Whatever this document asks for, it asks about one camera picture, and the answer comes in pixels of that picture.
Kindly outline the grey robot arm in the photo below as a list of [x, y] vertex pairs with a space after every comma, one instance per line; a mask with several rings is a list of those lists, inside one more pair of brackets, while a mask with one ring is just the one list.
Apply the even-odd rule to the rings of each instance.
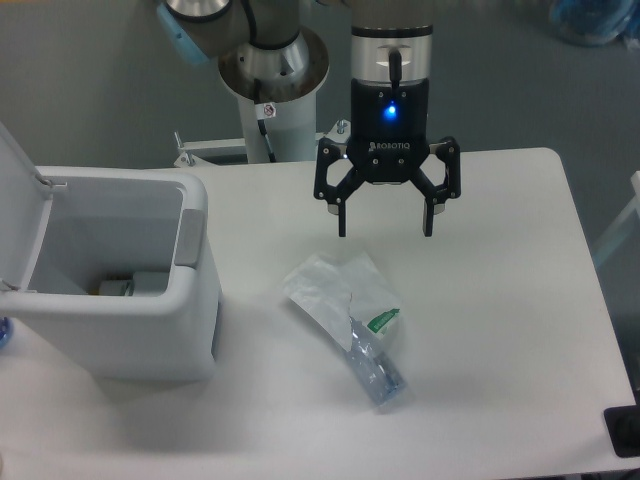
[[187, 61], [215, 60], [236, 96], [248, 159], [313, 159], [315, 198], [339, 219], [362, 185], [413, 184], [423, 232], [461, 194], [460, 148], [427, 138], [433, 9], [430, 1], [349, 1], [351, 115], [315, 131], [315, 95], [329, 71], [322, 39], [296, 1], [161, 1], [157, 14]]

